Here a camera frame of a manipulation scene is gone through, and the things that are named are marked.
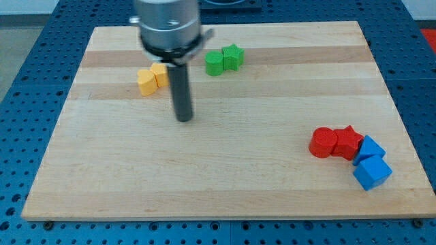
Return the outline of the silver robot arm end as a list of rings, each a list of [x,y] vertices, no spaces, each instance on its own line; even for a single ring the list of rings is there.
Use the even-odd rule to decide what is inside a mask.
[[[196,0],[134,0],[130,18],[140,30],[144,51],[154,61],[184,65],[213,37],[204,31]]]

